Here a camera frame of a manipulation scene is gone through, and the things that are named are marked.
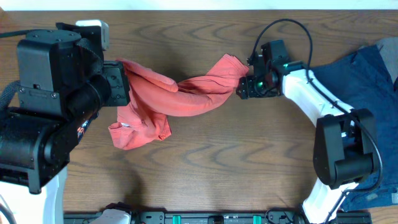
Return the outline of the red orange t-shirt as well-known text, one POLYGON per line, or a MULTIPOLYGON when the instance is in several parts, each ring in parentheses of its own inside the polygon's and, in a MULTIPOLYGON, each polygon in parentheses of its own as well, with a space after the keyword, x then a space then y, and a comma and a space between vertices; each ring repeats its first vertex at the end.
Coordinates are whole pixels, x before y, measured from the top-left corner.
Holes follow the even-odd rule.
POLYGON ((150 68, 122 59, 130 103, 117 108, 117 121, 108 130, 116 148, 131 150, 168 138, 168 116, 189 117, 221 106, 249 68, 237 57, 224 54, 206 75, 177 83, 150 68))

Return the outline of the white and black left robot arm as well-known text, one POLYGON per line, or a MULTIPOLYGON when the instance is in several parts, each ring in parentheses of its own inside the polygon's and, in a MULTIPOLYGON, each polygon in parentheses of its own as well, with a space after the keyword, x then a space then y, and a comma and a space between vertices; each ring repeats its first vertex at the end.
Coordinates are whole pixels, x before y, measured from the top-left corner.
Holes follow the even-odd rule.
POLYGON ((1 213, 63 223, 71 151, 100 109, 129 103, 123 65, 102 37, 33 33, 17 46, 19 81, 1 95, 1 213))

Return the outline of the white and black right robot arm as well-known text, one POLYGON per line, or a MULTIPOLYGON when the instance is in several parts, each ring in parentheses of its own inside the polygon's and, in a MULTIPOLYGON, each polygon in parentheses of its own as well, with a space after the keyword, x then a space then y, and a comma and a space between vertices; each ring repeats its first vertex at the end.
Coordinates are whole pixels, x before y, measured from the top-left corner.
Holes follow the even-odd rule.
POLYGON ((242 77, 236 90, 242 99, 283 95, 293 101, 315 126, 313 167, 317 180, 302 203, 297 222, 328 223, 344 199, 374 173, 382 173, 374 138, 374 117, 367 109, 356 110, 327 90, 301 61, 286 54, 255 54, 248 59, 253 75, 242 77))

